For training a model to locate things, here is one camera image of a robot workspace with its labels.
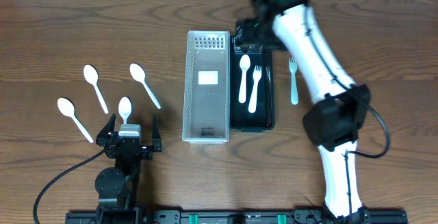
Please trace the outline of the pale blue plastic fork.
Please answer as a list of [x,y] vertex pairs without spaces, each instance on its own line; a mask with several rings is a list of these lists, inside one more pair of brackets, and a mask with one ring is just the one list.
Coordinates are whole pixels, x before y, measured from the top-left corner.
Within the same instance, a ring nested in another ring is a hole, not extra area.
[[289,59],[289,71],[291,74],[291,103],[293,105],[297,105],[299,102],[299,97],[298,97],[298,89],[297,89],[297,84],[296,84],[296,72],[298,70],[298,65],[295,61],[295,59],[290,58]]

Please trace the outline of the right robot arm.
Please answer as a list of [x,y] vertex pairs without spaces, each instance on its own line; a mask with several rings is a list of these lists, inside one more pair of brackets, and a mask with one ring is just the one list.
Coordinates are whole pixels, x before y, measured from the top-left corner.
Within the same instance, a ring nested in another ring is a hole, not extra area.
[[240,43],[258,42],[288,50],[307,85],[313,107],[302,118],[309,140],[322,158],[324,207],[336,220],[354,218],[359,198],[355,156],[370,91],[357,85],[337,61],[316,22],[310,0],[250,0],[255,17]]

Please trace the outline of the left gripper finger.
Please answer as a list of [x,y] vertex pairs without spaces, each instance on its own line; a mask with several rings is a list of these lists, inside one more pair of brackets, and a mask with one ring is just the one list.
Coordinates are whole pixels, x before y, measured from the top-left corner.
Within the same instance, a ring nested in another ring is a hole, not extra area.
[[159,135],[156,116],[153,116],[152,141],[154,145],[161,144],[161,136]]
[[114,131],[115,120],[116,120],[116,115],[112,114],[111,117],[109,118],[109,121],[102,128],[102,130],[97,134],[97,138],[110,138],[112,132]]

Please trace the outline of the white fork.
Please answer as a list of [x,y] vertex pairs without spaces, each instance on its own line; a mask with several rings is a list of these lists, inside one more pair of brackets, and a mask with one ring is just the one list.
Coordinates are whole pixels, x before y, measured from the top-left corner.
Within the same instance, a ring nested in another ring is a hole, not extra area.
[[250,113],[255,113],[257,109],[257,91],[258,91],[258,84],[259,84],[259,80],[261,79],[261,76],[262,76],[261,66],[257,65],[253,71],[253,89],[248,104],[248,111]]

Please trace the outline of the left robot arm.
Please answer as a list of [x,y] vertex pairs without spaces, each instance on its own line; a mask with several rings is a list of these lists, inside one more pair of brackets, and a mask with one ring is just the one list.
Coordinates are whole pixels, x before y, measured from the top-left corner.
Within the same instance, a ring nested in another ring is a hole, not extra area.
[[113,114],[96,136],[96,144],[109,159],[115,160],[115,165],[102,170],[95,179],[99,204],[96,216],[89,222],[152,223],[151,212],[136,205],[136,195],[142,161],[151,160],[155,152],[162,150],[157,120],[153,119],[151,145],[141,144],[140,125],[124,124],[116,132],[115,120]]

